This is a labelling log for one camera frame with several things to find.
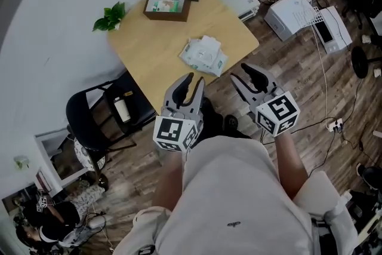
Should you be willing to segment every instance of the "electrical outlet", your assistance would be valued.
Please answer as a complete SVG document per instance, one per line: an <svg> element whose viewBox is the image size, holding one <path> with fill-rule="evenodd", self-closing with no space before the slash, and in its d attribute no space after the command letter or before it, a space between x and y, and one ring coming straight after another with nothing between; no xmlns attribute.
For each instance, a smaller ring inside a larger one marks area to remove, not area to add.
<svg viewBox="0 0 382 255"><path fill-rule="evenodd" d="M328 130L329 132L333 132L334 128L337 128L337 131L341 131L341 125L342 125L342 118L339 118L328 125Z"/></svg>

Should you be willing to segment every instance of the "floor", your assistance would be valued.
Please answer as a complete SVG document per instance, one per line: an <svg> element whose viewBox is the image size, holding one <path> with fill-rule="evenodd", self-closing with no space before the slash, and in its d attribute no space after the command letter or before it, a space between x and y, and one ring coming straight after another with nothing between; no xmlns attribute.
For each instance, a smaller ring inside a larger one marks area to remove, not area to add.
<svg viewBox="0 0 382 255"><path fill-rule="evenodd" d="M338 11L345 6L344 0L328 0ZM301 109L298 124L294 129L306 127L325 118L325 82L322 73L319 54L311 28L305 28L298 34L282 42L263 17L268 6L262 5L256 18L245 22L248 29L256 36L260 46L249 54L242 62L254 63L270 70L279 80L284 90L289 90ZM345 25L353 38L353 47L361 44L361 35L372 31L364 20L362 31L358 29L358 21L350 13L344 19ZM319 44L321 56L326 71L328 85L327 116L349 118L344 129L344 141L341 135L329 133L325 122L293 134L297 151L307 168L322 163L333 137L334 141L326 159L320 168L325 170L339 193L348 188L355 188L361 181L355 174L355 165L362 162L372 165L373 162L358 149L359 138L362 135L364 152L379 164L380 146L382 140L372 136L373 130L382 130L380 109L382 95L382 78L375 79L372 75L373 65L370 65L368 76L362 80L354 112L356 88L359 80L353 73L350 54L343 52L327 55ZM369 58L380 56L381 51L374 46L364 47ZM249 81L240 68L240 63L229 70ZM260 139L261 131L250 120L248 105L238 96L229 81L229 72L207 86L206 95L217 111L223 115L234 114L239 119L239 130ZM155 189L161 163L152 142L153 124L136 135L134 140L138 146L123 152L114 153L111 161L103 170L109 178L110 189L95 209L103 210L113 216L107 226L107 234L114 247L130 231L134 215L150 205L150 199ZM265 136L264 142L271 142ZM266 145L270 157L276 164L275 146ZM109 246L102 233L92 237L83 246L87 254L107 254Z"/></svg>

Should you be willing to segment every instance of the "potted plant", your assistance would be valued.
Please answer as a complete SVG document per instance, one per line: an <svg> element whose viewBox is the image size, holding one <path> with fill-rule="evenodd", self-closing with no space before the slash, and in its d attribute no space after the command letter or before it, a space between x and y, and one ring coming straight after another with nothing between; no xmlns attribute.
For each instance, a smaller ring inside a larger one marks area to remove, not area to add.
<svg viewBox="0 0 382 255"><path fill-rule="evenodd" d="M122 18L126 15L125 3L119 1L112 8L104 8L104 17L98 19L93 26L93 31L118 30Z"/></svg>

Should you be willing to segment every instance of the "white t-shirt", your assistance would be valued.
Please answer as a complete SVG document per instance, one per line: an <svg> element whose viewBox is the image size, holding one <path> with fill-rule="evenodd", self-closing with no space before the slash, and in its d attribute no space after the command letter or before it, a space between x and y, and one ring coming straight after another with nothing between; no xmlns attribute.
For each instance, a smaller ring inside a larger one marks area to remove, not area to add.
<svg viewBox="0 0 382 255"><path fill-rule="evenodd" d="M155 252L311 254L312 224L283 190L263 145L217 136L188 154L183 194L174 211L152 207L139 212L115 250L123 255Z"/></svg>

